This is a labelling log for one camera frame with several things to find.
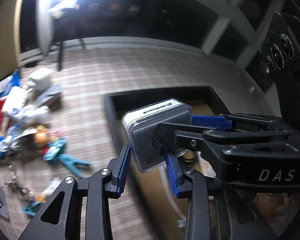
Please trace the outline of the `yellow snack packet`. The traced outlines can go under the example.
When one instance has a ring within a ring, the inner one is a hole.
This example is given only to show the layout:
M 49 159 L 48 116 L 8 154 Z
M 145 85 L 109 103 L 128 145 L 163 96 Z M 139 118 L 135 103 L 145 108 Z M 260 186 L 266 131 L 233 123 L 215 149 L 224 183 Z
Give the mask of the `yellow snack packet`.
M 50 196 L 51 194 L 55 191 L 55 189 L 57 189 L 57 187 L 60 185 L 62 181 L 56 177 L 54 178 L 48 185 L 48 187 L 43 190 L 37 197 L 36 200 L 38 202 L 45 202 Z

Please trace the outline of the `grey plastic mailer bag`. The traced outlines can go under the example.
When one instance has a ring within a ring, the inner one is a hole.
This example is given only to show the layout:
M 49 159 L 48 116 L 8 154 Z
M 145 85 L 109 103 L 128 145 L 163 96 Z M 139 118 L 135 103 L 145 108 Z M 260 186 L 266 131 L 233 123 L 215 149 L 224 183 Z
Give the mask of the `grey plastic mailer bag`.
M 63 87 L 61 84 L 52 85 L 47 90 L 43 91 L 34 101 L 34 106 L 36 108 L 43 106 L 51 106 L 56 101 L 61 99 L 63 93 Z

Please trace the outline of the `white crumpled plastic bag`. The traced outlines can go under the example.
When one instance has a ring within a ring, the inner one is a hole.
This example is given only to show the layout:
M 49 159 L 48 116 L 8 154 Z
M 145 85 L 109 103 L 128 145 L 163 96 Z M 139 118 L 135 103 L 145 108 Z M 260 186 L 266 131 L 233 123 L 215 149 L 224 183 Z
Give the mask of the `white crumpled plastic bag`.
M 24 127 L 46 125 L 51 121 L 49 107 L 27 105 L 16 114 L 15 119 Z

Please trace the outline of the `light blue clothespin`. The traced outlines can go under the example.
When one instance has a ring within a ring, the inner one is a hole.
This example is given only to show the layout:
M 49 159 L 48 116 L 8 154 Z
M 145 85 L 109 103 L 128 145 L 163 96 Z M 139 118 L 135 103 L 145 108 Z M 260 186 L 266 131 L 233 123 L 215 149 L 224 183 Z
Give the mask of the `light blue clothespin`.
M 30 217 L 34 217 L 37 212 L 40 210 L 40 208 L 42 207 L 42 205 L 44 204 L 44 202 L 33 202 L 27 206 L 24 206 L 21 208 L 21 211 L 27 215 L 27 216 L 30 216 Z

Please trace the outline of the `wooden cabinet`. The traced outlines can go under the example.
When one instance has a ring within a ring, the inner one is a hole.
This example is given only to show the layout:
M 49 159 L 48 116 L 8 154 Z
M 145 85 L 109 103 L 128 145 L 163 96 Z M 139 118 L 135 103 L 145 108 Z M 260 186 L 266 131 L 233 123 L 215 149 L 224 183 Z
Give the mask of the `wooden cabinet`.
M 20 67 L 20 16 L 23 0 L 0 0 L 0 79 Z

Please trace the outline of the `black storage box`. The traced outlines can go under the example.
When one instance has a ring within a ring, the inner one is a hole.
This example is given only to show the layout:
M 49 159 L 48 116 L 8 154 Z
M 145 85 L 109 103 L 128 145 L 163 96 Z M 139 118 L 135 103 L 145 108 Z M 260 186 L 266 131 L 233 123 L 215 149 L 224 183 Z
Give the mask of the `black storage box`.
M 226 186 L 235 167 L 221 158 L 233 150 L 225 136 L 232 127 L 226 117 L 194 115 L 183 102 L 187 88 L 149 89 L 106 94 L 104 109 L 115 148 L 123 145 L 121 127 L 139 171 L 166 166 L 174 196 L 188 201 L 186 239 L 276 239 L 276 233 L 241 190 Z

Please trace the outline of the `metal keyring clips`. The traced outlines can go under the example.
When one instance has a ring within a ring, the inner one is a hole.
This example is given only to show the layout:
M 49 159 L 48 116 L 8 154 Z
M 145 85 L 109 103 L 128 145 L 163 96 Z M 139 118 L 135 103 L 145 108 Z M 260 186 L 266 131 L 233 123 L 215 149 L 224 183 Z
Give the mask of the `metal keyring clips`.
M 9 189 L 11 189 L 14 193 L 16 193 L 18 195 L 18 198 L 21 201 L 33 203 L 35 200 L 34 192 L 29 190 L 27 186 L 22 185 L 19 182 L 15 174 L 13 165 L 10 165 L 8 168 L 9 168 L 11 180 L 6 182 L 5 185 L 7 185 Z

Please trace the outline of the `white tissue packet blue logo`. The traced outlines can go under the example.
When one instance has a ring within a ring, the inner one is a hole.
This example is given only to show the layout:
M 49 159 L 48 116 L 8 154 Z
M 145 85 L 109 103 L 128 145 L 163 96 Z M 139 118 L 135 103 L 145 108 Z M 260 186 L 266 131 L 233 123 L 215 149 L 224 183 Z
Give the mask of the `white tissue packet blue logo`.
M 2 106 L 2 115 L 17 120 L 17 115 L 22 110 L 26 97 L 27 91 L 25 89 L 18 86 L 12 87 Z

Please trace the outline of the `orange head toy figure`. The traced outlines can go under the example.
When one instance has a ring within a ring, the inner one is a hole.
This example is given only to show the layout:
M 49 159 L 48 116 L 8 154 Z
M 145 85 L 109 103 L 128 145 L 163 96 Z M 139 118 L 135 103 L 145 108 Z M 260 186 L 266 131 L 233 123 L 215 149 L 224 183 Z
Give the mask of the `orange head toy figure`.
M 38 152 L 43 156 L 50 146 L 59 139 L 59 130 L 48 129 L 45 126 L 39 125 L 36 127 L 34 135 L 34 143 L 38 148 Z

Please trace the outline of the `grey clear card box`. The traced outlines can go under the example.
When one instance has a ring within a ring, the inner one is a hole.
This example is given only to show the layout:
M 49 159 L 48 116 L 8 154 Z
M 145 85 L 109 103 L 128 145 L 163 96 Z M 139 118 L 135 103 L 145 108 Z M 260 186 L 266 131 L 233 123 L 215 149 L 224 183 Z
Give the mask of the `grey clear card box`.
M 125 135 L 132 148 L 134 161 L 142 173 L 161 166 L 164 153 L 161 149 L 164 137 L 157 133 L 161 122 L 189 125 L 192 108 L 175 98 L 159 101 L 125 113 L 121 119 Z

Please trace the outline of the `white power adapter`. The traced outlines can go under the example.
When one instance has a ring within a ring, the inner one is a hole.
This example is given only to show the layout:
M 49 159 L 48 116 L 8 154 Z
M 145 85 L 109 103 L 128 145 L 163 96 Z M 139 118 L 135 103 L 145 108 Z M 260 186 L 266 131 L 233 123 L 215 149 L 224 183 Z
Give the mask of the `white power adapter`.
M 51 76 L 53 71 L 48 68 L 40 68 L 30 74 L 27 86 L 29 89 L 43 92 L 52 85 Z

